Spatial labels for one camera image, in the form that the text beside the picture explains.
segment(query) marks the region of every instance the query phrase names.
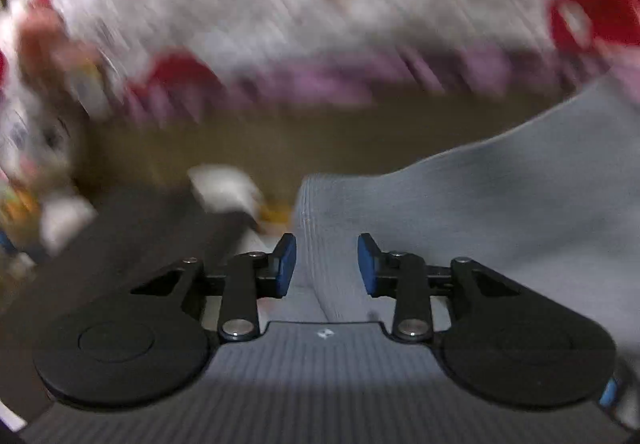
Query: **gray fabric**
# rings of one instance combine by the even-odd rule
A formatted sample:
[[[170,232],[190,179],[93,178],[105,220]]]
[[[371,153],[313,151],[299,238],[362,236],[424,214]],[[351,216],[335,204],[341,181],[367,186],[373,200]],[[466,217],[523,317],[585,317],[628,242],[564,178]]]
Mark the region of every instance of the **gray fabric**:
[[[55,405],[29,444],[617,444],[596,405],[507,410],[469,395],[431,351],[391,342],[374,323],[272,323],[220,348],[190,388],[155,405],[89,413]]]
[[[394,301],[367,297],[358,271],[356,239],[370,232],[434,265],[469,255],[640,354],[639,181],[640,113],[609,77],[508,134],[399,172],[308,178],[292,288],[270,317],[300,318],[282,308],[312,289],[324,315],[313,305],[306,320],[390,323]]]

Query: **black circular housing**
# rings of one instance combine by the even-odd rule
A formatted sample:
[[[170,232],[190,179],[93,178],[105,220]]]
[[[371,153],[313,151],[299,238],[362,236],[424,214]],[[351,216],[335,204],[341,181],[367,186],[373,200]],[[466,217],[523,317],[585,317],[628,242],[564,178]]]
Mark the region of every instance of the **black circular housing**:
[[[530,410],[551,410],[600,395],[615,345],[598,324],[549,300],[492,300],[446,332],[450,375],[475,394]]]
[[[120,294],[68,315],[34,349],[56,397],[88,408],[128,408],[178,390],[209,359],[200,324],[165,298]]]

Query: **toy face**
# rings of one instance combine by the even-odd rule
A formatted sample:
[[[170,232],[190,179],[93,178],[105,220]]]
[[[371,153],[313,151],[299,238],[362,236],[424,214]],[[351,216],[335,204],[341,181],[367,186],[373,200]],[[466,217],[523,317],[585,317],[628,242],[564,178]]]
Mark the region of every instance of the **toy face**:
[[[39,103],[8,100],[0,109],[0,167],[26,186],[66,177],[75,145],[68,120]]]

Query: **metal screw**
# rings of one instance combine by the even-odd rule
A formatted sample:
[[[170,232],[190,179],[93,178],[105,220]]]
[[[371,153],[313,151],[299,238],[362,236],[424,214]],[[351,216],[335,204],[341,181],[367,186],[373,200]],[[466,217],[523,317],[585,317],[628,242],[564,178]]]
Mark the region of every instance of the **metal screw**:
[[[411,338],[419,338],[429,333],[431,327],[426,321],[421,319],[404,319],[398,323],[398,330],[401,334]]]
[[[246,319],[230,319],[222,325],[222,329],[230,336],[245,336],[254,329],[254,324]]]

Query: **white logo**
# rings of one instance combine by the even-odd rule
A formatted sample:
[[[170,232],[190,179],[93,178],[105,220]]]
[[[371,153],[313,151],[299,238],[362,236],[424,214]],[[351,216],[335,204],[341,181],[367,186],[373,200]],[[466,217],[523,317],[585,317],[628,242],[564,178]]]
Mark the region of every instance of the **white logo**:
[[[328,339],[335,335],[335,332],[331,329],[322,329],[318,331],[318,337],[322,339]]]

